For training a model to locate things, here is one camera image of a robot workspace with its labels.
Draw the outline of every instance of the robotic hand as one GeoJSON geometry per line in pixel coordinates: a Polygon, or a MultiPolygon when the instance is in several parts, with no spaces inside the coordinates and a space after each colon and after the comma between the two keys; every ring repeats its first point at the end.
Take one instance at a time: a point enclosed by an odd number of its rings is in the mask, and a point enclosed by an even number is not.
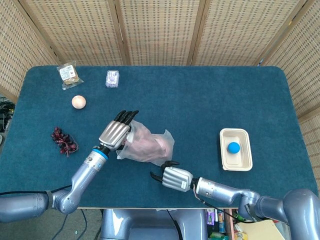
{"type": "Polygon", "coordinates": [[[63,214],[73,213],[95,175],[108,159],[109,152],[119,148],[129,132],[129,124],[139,111],[121,111],[111,121],[99,137],[99,146],[95,146],[83,164],[71,178],[70,191],[58,189],[13,197],[0,197],[0,223],[9,223],[33,217],[39,217],[48,208],[59,210],[63,214]]]}
{"type": "Polygon", "coordinates": [[[245,219],[255,222],[264,218],[274,219],[289,225],[292,240],[320,240],[320,200],[310,190],[295,189],[288,192],[283,199],[275,199],[203,177],[194,178],[190,172],[173,167],[175,165],[179,163],[166,161],[161,166],[162,177],[153,172],[150,172],[150,175],[167,188],[181,192],[193,188],[195,195],[203,195],[226,204],[232,204],[235,198],[240,197],[238,213],[245,219]]]}

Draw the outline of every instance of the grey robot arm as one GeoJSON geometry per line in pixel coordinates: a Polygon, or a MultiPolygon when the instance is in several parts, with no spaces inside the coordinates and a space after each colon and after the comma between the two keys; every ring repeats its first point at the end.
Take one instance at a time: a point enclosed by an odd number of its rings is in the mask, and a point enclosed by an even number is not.
{"type": "Polygon", "coordinates": [[[320,240],[320,200],[308,189],[295,189],[283,199],[260,196],[249,189],[237,189],[203,177],[194,176],[183,169],[173,167],[178,162],[167,161],[161,168],[163,176],[150,173],[163,186],[181,192],[194,187],[195,193],[216,201],[232,204],[240,199],[238,213],[247,220],[261,221],[264,218],[286,223],[290,227],[291,239],[320,240]]]}
{"type": "Polygon", "coordinates": [[[55,192],[0,197],[0,223],[39,217],[48,208],[56,209],[63,214],[73,213],[79,205],[82,194],[106,163],[109,152],[117,150],[121,145],[130,130],[129,123],[138,112],[121,111],[107,125],[99,137],[100,145],[93,148],[71,178],[70,191],[61,189],[55,192]]]}

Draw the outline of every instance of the small plastic container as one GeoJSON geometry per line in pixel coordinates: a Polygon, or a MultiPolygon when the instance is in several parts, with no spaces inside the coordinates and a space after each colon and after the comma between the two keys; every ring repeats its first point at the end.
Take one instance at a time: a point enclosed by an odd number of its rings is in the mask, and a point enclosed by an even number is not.
{"type": "Polygon", "coordinates": [[[249,134],[241,128],[224,128],[220,131],[221,160],[223,170],[249,171],[253,167],[249,134]],[[230,153],[228,145],[237,143],[240,150],[230,153]]]}

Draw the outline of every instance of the pink plastic bag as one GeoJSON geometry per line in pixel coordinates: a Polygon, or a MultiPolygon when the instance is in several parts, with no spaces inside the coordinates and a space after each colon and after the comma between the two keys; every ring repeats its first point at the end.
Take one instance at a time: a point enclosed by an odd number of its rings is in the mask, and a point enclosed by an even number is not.
{"type": "Polygon", "coordinates": [[[151,162],[161,166],[172,159],[175,140],[171,133],[152,134],[137,121],[131,122],[131,132],[126,136],[123,150],[117,150],[117,159],[131,159],[138,162],[151,162]]]}

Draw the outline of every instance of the blue ball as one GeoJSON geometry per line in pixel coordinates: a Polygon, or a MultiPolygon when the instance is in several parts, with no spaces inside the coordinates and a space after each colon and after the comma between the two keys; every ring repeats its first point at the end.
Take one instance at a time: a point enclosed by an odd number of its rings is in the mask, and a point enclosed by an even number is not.
{"type": "Polygon", "coordinates": [[[236,154],[240,151],[240,145],[236,142],[230,142],[228,145],[228,152],[231,154],[236,154]]]}

